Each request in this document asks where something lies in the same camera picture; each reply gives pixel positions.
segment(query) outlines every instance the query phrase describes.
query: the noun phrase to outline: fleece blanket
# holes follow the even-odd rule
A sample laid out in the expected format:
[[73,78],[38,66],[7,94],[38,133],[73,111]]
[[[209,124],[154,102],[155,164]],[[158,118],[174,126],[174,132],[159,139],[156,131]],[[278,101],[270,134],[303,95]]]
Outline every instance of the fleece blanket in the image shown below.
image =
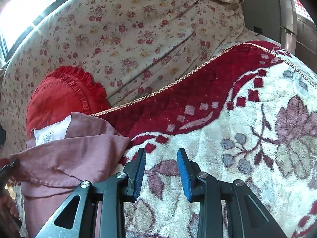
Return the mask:
[[[265,41],[234,46],[160,91],[95,114],[132,139],[116,171],[144,147],[141,195],[125,204],[127,237],[196,237],[177,150],[217,179],[242,179],[288,237],[317,218],[317,76]],[[223,207],[225,237],[228,236]]]

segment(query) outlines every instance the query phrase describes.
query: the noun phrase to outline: pink cloth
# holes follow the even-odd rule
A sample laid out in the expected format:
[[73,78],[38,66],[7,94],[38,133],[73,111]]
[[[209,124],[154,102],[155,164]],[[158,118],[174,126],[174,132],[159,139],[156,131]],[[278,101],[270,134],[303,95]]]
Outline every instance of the pink cloth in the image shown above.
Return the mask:
[[104,181],[130,142],[107,121],[72,113],[65,139],[35,146],[34,132],[19,158],[26,227],[36,236],[69,193],[82,181]]

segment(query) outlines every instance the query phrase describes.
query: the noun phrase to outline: clamp jaw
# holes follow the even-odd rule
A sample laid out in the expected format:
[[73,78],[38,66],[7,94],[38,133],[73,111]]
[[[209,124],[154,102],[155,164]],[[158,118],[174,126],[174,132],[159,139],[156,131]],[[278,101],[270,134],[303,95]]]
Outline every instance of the clamp jaw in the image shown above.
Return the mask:
[[286,238],[278,223],[242,180],[219,181],[177,152],[183,191],[189,202],[200,202],[197,238],[222,238],[221,200],[226,201],[229,238]]
[[106,181],[81,182],[53,213],[36,238],[95,236],[98,201],[102,201],[100,238],[126,238],[123,202],[135,202],[140,195],[146,153],[139,149],[134,161]]

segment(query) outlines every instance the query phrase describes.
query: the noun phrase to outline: human hand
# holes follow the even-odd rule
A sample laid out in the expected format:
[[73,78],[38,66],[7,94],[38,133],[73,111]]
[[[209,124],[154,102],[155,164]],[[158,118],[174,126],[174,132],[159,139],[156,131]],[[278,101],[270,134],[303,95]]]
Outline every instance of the human hand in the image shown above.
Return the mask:
[[10,197],[10,194],[8,190],[4,189],[3,195],[0,196],[0,211],[3,210],[4,206],[8,207],[8,210],[11,215],[15,216],[16,218],[19,218],[18,210],[16,209],[16,206]]

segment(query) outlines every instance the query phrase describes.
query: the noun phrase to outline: finger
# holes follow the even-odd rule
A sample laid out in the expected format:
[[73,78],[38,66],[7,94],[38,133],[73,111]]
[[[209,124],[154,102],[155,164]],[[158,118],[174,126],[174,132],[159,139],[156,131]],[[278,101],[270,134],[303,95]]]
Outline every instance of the finger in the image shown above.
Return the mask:
[[0,204],[1,204],[1,205],[7,204],[7,202],[8,202],[8,197],[7,197],[7,195],[0,197]]
[[13,204],[13,200],[12,200],[12,198],[10,196],[8,196],[7,198],[8,198],[7,206],[8,206],[8,208],[11,208],[12,204]]
[[9,191],[8,191],[7,189],[4,189],[4,190],[2,191],[2,195],[3,195],[3,196],[10,196],[10,193],[9,193]]
[[15,205],[13,205],[11,208],[10,208],[10,214],[11,215],[14,215],[16,213],[16,208],[15,208]]

